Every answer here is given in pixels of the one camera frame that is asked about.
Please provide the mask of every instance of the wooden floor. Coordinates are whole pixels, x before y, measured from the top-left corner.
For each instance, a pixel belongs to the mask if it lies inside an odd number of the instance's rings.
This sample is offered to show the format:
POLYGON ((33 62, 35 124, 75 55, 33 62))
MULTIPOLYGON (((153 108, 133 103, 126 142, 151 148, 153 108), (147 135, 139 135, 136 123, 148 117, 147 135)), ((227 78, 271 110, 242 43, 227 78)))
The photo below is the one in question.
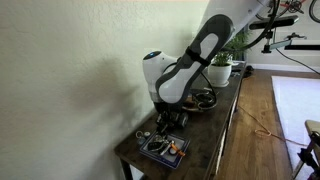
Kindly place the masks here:
MULTIPOLYGON (((238 105, 259 119, 272 133, 283 137, 271 76, 318 78, 318 75, 255 70, 253 76, 243 80, 238 105)), ((256 129, 262 127, 238 108, 215 180, 290 179, 292 168, 286 144, 276 138, 257 136, 254 133, 256 129)))

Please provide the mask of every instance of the textured wall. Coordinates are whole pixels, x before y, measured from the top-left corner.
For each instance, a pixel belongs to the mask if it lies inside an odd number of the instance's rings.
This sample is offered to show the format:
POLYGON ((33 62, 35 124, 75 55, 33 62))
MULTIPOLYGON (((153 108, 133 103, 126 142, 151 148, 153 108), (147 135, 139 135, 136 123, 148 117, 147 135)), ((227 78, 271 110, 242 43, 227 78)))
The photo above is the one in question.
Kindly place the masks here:
MULTIPOLYGON (((309 5, 311 1, 303 3, 302 10, 304 14, 297 13, 299 21, 289 27, 282 27, 277 29, 276 41, 283 41, 284 38, 293 32, 308 37, 307 40, 294 39, 293 44, 319 44, 320 45, 320 24, 312 21, 309 17, 309 5)), ((251 40, 255 39, 261 31, 252 31, 251 40)), ((251 51, 248 51, 248 62, 253 64, 271 64, 271 65, 287 65, 287 66, 301 66, 297 63, 287 60, 276 50, 273 50, 271 54, 262 54, 263 46, 266 40, 262 40, 259 44, 254 46, 251 51)), ((279 49, 285 55, 297 59, 307 65, 320 68, 320 51, 292 51, 279 49)))
POLYGON ((142 58, 181 55, 206 4, 0 0, 0 179, 120 179, 153 108, 142 58))

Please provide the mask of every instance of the plant pot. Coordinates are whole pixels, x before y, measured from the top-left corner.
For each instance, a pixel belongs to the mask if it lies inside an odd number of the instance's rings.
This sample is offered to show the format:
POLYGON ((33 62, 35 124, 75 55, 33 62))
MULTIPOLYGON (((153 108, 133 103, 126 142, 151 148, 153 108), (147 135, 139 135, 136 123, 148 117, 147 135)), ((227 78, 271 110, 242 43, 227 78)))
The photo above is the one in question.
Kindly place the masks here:
POLYGON ((211 85, 214 87, 225 87, 229 84, 231 74, 231 65, 215 66, 214 64, 208 67, 208 77, 211 85))

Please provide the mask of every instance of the table leg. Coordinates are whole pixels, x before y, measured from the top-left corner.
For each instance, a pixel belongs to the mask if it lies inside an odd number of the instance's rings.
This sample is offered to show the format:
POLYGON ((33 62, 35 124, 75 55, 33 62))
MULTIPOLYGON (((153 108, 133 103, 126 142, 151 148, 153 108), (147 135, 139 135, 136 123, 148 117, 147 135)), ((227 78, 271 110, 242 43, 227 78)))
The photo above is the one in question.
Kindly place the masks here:
POLYGON ((130 165, 126 161, 124 161, 122 159, 120 159, 120 160, 121 160, 121 165, 122 165, 123 173, 124 173, 126 180, 133 180, 130 165))

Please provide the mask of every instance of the potted plant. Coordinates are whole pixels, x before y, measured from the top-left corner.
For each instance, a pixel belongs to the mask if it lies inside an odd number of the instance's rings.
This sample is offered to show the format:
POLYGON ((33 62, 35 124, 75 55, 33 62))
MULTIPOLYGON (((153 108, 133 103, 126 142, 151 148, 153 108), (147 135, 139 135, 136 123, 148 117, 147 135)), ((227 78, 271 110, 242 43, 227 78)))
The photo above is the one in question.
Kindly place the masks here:
MULTIPOLYGON (((239 49, 248 42, 249 33, 239 32, 225 46, 227 49, 239 49)), ((213 59, 213 63, 208 68, 208 75, 212 86, 225 87, 229 84, 231 74, 230 61, 239 59, 244 51, 220 51, 213 59)))

